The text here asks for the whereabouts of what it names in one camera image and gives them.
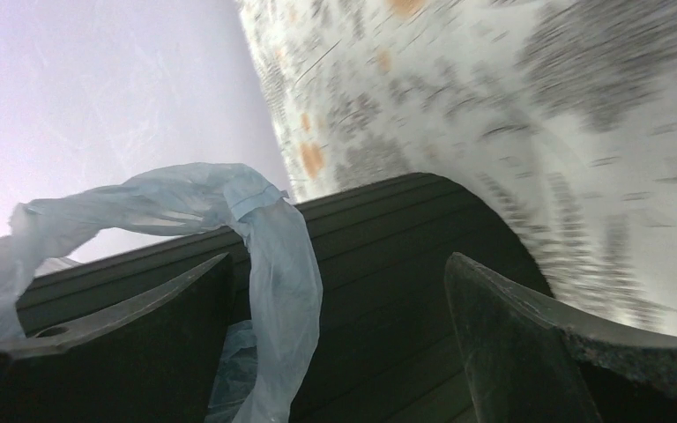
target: black plastic part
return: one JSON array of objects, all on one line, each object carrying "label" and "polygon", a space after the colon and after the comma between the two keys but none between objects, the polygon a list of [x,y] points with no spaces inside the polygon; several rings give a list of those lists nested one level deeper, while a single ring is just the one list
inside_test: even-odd
[{"label": "black plastic part", "polygon": [[0,422],[201,423],[234,301],[217,256],[36,338],[0,343]]},{"label": "black plastic part", "polygon": [[480,423],[677,423],[677,338],[587,314],[460,254],[445,286]]}]

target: patterned tablecloth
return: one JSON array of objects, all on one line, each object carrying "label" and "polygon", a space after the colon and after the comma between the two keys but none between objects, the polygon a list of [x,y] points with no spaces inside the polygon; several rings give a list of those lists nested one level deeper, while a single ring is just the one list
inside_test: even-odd
[{"label": "patterned tablecloth", "polygon": [[238,1],[299,200],[447,176],[560,300],[677,335],[677,1]]}]

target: white wall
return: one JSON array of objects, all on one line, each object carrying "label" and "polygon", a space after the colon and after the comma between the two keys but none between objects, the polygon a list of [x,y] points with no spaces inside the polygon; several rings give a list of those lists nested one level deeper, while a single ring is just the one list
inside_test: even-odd
[{"label": "white wall", "polygon": [[[17,202],[194,161],[288,189],[233,1],[0,1],[0,235]],[[105,231],[74,257],[152,240]]]}]

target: plastic bag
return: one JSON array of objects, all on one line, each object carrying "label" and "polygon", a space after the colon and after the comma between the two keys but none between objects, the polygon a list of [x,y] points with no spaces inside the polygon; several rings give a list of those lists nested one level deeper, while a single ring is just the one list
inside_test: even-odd
[{"label": "plastic bag", "polygon": [[250,320],[227,330],[205,423],[230,423],[256,385],[258,354]]},{"label": "plastic bag", "polygon": [[242,164],[164,167],[121,185],[19,204],[0,238],[0,340],[24,337],[15,304],[35,270],[100,230],[187,235],[232,227],[251,255],[257,380],[235,422],[286,422],[318,340],[323,286],[302,215]]}]

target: screw hole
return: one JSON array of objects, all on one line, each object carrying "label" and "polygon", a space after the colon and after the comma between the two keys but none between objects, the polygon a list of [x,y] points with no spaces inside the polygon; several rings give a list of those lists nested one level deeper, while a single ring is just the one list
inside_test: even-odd
[{"label": "screw hole", "polygon": [[56,335],[61,335],[69,331],[69,328],[64,328],[63,326],[54,326],[52,328],[47,328],[44,331],[35,335],[36,338],[49,338]]}]

